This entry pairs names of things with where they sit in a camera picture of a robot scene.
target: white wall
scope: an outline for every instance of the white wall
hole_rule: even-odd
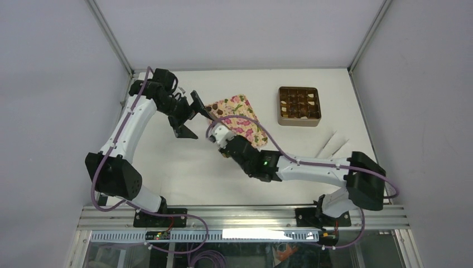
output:
[[[347,67],[383,0],[98,0],[135,69]]]
[[[355,69],[425,267],[471,267],[473,2],[393,1]]]
[[[0,3],[0,267],[63,267],[127,77],[85,1]]]

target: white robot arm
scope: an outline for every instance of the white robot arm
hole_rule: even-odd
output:
[[[176,89],[177,78],[164,69],[156,69],[153,78],[146,82],[136,80],[132,84],[125,111],[109,140],[98,153],[90,152],[85,159],[92,180],[95,173],[99,172],[96,191],[128,200],[151,212],[165,212],[166,200],[142,185],[141,175],[132,166],[133,154],[143,130],[156,111],[168,116],[177,138],[197,138],[184,126],[197,113],[211,119],[195,91],[191,92],[193,103],[189,104],[183,96],[183,90],[179,92]],[[98,170],[106,156],[105,152],[110,149],[103,167]]]
[[[287,158],[279,151],[253,148],[243,136],[234,134],[222,123],[217,123],[210,130],[209,139],[218,145],[221,153],[231,156],[250,177],[266,182],[308,180],[340,187],[331,194],[319,197],[319,217],[338,218],[357,207],[368,210],[383,208],[384,181],[370,174],[337,168],[356,166],[385,175],[385,171],[362,152],[353,152],[346,159],[316,159],[295,155],[287,155]]]
[[[193,103],[189,105],[183,94],[176,93],[176,88],[177,78],[162,69],[156,69],[153,78],[146,82],[137,80],[133,83],[125,112],[110,139],[98,153],[91,152],[85,159],[90,178],[93,180],[95,173],[99,174],[96,191],[128,200],[151,212],[165,213],[165,198],[143,186],[141,175],[132,166],[133,154],[146,124],[156,111],[160,111],[168,115],[177,138],[197,138],[184,123],[193,119],[197,113],[215,120],[206,111],[196,92],[191,93]],[[266,182],[308,180],[340,187],[331,194],[319,197],[316,215],[319,218],[337,218],[356,207],[368,210],[383,208],[384,181],[366,173],[337,168],[340,165],[356,166],[385,175],[382,168],[361,152],[353,152],[347,159],[315,159],[294,155],[288,155],[287,158],[279,151],[253,148],[243,136],[234,134],[221,123],[211,129],[209,139],[218,145],[221,153],[231,156],[250,177]],[[108,150],[111,152],[104,166],[98,170]],[[320,163],[331,166],[320,166]]]

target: glass panel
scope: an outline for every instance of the glass panel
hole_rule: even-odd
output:
[[[358,231],[340,231],[337,245],[345,245],[358,235]],[[175,251],[186,251],[198,243],[176,243]],[[155,243],[155,246],[169,249],[170,245]],[[207,251],[220,252],[226,265],[215,266],[212,261],[199,258]],[[213,256],[218,265],[223,259]],[[168,254],[149,250],[142,243],[112,244],[91,243],[84,267],[88,268],[181,268],[194,262],[195,268],[358,268],[358,267],[404,267],[395,237],[391,231],[366,231],[359,243],[343,249],[326,249],[310,243],[206,243],[198,252],[191,255],[175,254],[173,262],[168,262]]]
[[[151,252],[143,243],[90,243],[84,268],[148,268]]]

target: white table surface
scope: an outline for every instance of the white table surface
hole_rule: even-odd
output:
[[[353,150],[374,159],[358,101],[346,69],[177,71],[187,94],[196,90],[204,104],[245,94],[260,123],[286,151],[315,157],[337,131]],[[317,127],[280,126],[277,90],[281,86],[318,89],[322,120]],[[156,113],[149,121],[134,154],[133,166],[143,184],[166,198],[169,205],[262,205],[312,203],[336,186],[309,181],[264,183],[249,178],[217,146],[205,140],[208,126],[196,116],[186,126],[198,140],[177,139],[167,117]],[[275,150],[268,141],[265,150]]]

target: black mounting bracket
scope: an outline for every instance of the black mounting bracket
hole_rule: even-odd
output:
[[[328,216],[316,216],[317,208],[296,208],[296,225],[297,227],[316,227],[325,230],[324,227],[335,227],[338,222],[339,227],[350,227],[351,218],[348,212],[343,213],[338,218]]]
[[[166,214],[187,214],[186,208],[168,208]],[[171,225],[170,217],[156,217],[143,212],[135,212],[133,227],[135,228],[167,228]],[[187,217],[174,217],[173,228],[185,228]]]

